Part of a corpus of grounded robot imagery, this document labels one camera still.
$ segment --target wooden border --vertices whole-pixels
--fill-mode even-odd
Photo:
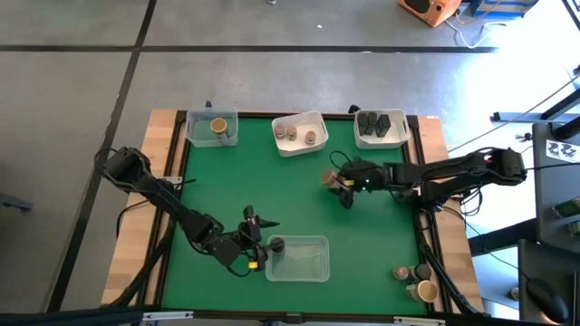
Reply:
[[[167,161],[176,114],[175,110],[153,110],[151,112],[141,151],[150,158],[151,171],[157,177],[162,176],[165,162]],[[419,117],[419,125],[426,162],[448,158],[440,120],[435,117]],[[171,172],[172,176],[178,174],[184,144],[185,128],[182,128],[175,152],[176,157]],[[415,148],[413,146],[409,146],[409,148],[411,161],[414,161],[417,159]],[[141,196],[130,195],[127,205],[134,204],[140,200],[142,200]],[[449,201],[447,205],[459,210],[457,202]],[[121,233],[112,257],[109,277],[101,300],[102,303],[108,303],[116,299],[144,263],[154,214],[155,208],[146,204],[125,214],[121,225]],[[437,213],[437,219],[446,271],[469,302],[476,309],[483,311],[483,303],[471,261],[465,226],[460,219],[449,212]],[[162,224],[161,232],[165,230],[166,220],[167,217],[165,217],[165,223]],[[151,273],[153,277],[150,278],[145,303],[152,303],[153,301],[158,274],[159,264]],[[459,312],[455,305],[453,305],[453,308],[455,312]],[[435,311],[442,311],[441,302],[436,302]]]

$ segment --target concrete floor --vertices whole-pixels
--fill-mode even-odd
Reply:
[[[147,3],[4,1],[0,49],[134,45]],[[462,30],[475,40],[486,21]],[[448,144],[456,146],[491,128],[491,112],[526,110],[569,81],[566,68],[580,53],[570,38],[579,35],[562,3],[544,0],[526,19],[488,38],[484,45],[499,47],[498,53],[142,53],[113,147],[138,147],[150,110],[186,110],[205,100],[239,110],[345,112],[353,103],[401,108],[440,116]],[[457,46],[448,26],[431,29],[391,0],[159,1],[145,44]],[[129,58],[0,52],[0,191],[36,204],[26,214],[0,209],[0,312],[44,308]],[[526,129],[510,127],[483,142],[506,146]],[[484,208],[494,200],[486,195]],[[114,219],[125,202],[121,191],[102,183],[64,309],[99,305]],[[484,210],[473,221],[484,231],[530,217],[527,210],[509,218],[493,205]]]

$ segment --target green table surface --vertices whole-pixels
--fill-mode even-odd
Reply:
[[[387,192],[357,194],[351,210],[320,183],[331,168],[328,155],[339,149],[349,157],[376,163],[402,162],[401,149],[361,150],[354,145],[351,120],[327,120],[324,149],[282,158],[271,120],[243,118],[235,147],[191,148],[182,202],[208,213],[234,230],[242,210],[280,226],[270,235],[324,235],[330,243],[330,278],[325,283],[275,283],[265,272],[246,278],[230,274],[211,256],[195,253],[176,229],[162,306],[173,309],[245,312],[320,312],[360,314],[426,314],[426,306],[407,297],[405,284],[392,268],[419,263],[411,211]],[[334,158],[342,162],[339,155]],[[244,272],[241,256],[234,268]]]

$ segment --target orange device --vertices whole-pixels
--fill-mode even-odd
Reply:
[[[399,5],[432,27],[454,15],[459,4],[461,0],[399,0]]]

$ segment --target white cable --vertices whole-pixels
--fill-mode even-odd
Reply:
[[[461,32],[461,30],[459,28],[455,27],[452,23],[450,23],[447,20],[445,21],[445,24],[447,24],[447,26],[451,27],[455,31],[455,35],[457,35],[457,33],[459,33],[459,37],[461,38],[461,41],[463,41],[463,44],[465,44],[465,46],[468,47],[469,49],[477,48],[483,41],[485,41],[491,35],[492,31],[489,29],[490,26],[492,26],[492,25],[508,26],[508,24],[504,23],[504,22],[485,23],[481,26],[481,29],[479,30],[479,34],[481,34],[481,32],[483,32],[484,29],[487,29],[489,32],[487,32],[483,37],[481,37],[479,39],[479,41],[477,41],[475,44],[469,45],[467,43],[467,41],[465,41],[465,38],[463,37],[463,33]]]
[[[524,112],[524,113],[522,113],[522,114],[518,115],[517,117],[515,117],[514,119],[512,119],[512,120],[510,120],[510,121],[507,121],[507,122],[504,122],[504,123],[500,124],[499,126],[495,127],[494,129],[492,129],[492,130],[490,130],[490,131],[487,131],[487,132],[484,132],[484,133],[482,133],[481,135],[477,136],[477,137],[476,137],[476,138],[474,138],[474,139],[471,139],[471,140],[469,140],[469,141],[466,141],[466,142],[464,142],[463,144],[461,144],[461,145],[457,146],[456,148],[450,149],[450,150],[449,150],[449,153],[450,153],[450,152],[452,152],[452,151],[453,151],[453,150],[455,150],[455,149],[460,149],[460,148],[464,147],[465,145],[467,145],[467,144],[469,144],[469,143],[472,143],[472,142],[474,142],[474,141],[476,141],[476,140],[478,140],[478,139],[481,139],[482,137],[484,137],[484,136],[487,136],[488,134],[490,134],[490,133],[492,133],[492,132],[496,131],[497,129],[500,129],[500,128],[502,128],[502,127],[504,127],[504,126],[506,126],[506,125],[508,125],[508,124],[510,124],[510,123],[512,123],[512,122],[514,122],[515,120],[518,120],[519,118],[521,118],[521,117],[525,116],[525,115],[526,115],[526,114],[528,114],[529,112],[531,112],[531,111],[535,110],[535,109],[536,109],[537,107],[539,107],[540,105],[542,105],[542,104],[546,103],[546,101],[548,101],[549,99],[551,99],[551,98],[552,98],[554,95],[558,94],[558,93],[559,93],[561,90],[563,90],[563,89],[564,89],[566,86],[568,86],[569,84],[573,83],[573,82],[574,82],[576,79],[578,79],[578,77],[580,77],[580,74],[578,74],[578,75],[577,75],[577,76],[575,76],[575,77],[574,77],[572,80],[570,80],[569,82],[567,82],[566,84],[564,84],[564,86],[560,87],[560,88],[559,88],[557,91],[555,91],[555,92],[551,93],[551,94],[550,94],[548,97],[546,97],[545,99],[541,100],[541,101],[540,101],[538,104],[536,104],[536,105],[535,105],[535,106],[534,106],[532,109],[530,109],[530,110],[527,110],[526,112]]]

